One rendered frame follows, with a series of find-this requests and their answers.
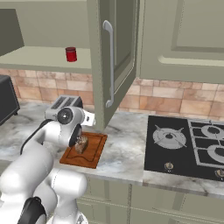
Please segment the silver two-slot toaster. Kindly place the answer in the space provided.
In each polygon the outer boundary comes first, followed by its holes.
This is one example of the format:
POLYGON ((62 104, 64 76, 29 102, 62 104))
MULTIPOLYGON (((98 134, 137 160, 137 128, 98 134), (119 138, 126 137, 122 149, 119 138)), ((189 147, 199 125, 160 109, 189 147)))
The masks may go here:
POLYGON ((45 119, 56 120, 58 112, 64 107, 83 108, 82 99, 75 95, 60 95, 54 103, 45 111, 45 119))

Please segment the black gas hob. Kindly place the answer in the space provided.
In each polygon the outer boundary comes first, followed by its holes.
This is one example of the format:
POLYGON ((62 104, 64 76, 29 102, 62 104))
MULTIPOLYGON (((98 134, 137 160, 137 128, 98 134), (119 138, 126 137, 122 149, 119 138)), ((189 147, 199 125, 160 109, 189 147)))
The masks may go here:
POLYGON ((149 116, 144 169, 224 182, 215 175, 224 171, 224 122, 149 116))

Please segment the brown wooden cutting board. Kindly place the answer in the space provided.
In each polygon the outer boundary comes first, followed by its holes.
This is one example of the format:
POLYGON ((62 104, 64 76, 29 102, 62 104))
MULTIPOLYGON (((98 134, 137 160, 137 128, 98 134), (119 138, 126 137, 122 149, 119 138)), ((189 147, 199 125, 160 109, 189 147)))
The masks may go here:
POLYGON ((88 138, 87 148, 80 154, 74 146, 68 147, 59 162, 65 165, 76 165, 95 169, 108 136, 91 132, 83 132, 82 135, 88 138))

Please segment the grey-green wall cabinet body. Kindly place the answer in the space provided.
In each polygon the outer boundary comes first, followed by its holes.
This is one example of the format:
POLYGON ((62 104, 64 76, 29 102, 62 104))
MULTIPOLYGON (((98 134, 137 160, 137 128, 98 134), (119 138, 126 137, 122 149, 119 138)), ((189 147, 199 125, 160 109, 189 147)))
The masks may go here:
POLYGON ((0 0, 0 68, 89 74, 87 0, 0 0))

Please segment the black countertop oven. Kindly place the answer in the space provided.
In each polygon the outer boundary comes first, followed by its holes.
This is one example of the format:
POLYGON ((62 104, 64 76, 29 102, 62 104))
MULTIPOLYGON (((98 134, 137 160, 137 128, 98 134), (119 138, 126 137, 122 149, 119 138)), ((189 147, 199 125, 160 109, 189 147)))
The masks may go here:
POLYGON ((11 77, 0 74, 0 126, 12 116, 16 116, 20 106, 11 77))

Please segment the grey-green base cabinets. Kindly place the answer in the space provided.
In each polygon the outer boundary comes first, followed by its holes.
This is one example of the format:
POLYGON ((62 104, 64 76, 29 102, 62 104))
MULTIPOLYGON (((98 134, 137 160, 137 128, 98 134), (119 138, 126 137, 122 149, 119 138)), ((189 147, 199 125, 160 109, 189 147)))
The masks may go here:
POLYGON ((89 224, 224 224, 224 199, 88 178, 78 199, 89 224))

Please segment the red jam jar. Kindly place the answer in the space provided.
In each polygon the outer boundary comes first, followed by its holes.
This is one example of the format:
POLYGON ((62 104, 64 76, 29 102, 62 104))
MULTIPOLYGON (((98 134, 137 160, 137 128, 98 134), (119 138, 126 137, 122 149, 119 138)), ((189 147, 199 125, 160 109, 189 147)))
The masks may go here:
POLYGON ((68 62, 75 62, 77 60, 77 53, 75 47, 66 48, 66 60, 68 62))

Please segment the brown bread slice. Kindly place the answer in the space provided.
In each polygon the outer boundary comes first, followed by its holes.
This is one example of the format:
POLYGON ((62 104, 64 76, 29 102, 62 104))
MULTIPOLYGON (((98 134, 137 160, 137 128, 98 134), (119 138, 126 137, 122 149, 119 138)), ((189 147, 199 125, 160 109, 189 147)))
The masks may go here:
POLYGON ((77 143, 75 144, 75 150, 77 153, 82 154, 83 151, 88 147, 88 138, 86 136, 81 136, 77 143))

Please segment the grey-green cabinet door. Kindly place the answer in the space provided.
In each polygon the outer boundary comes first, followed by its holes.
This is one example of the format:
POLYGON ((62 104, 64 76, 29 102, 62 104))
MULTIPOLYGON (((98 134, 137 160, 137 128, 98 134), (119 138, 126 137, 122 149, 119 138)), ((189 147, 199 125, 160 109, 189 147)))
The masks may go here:
POLYGON ((109 124, 137 73, 137 34, 140 0, 87 0, 87 16, 93 76, 95 128, 109 124), (108 20, 114 29, 115 98, 110 99, 109 33, 102 24, 108 20))
POLYGON ((224 0, 145 0, 140 77, 224 84, 224 0))

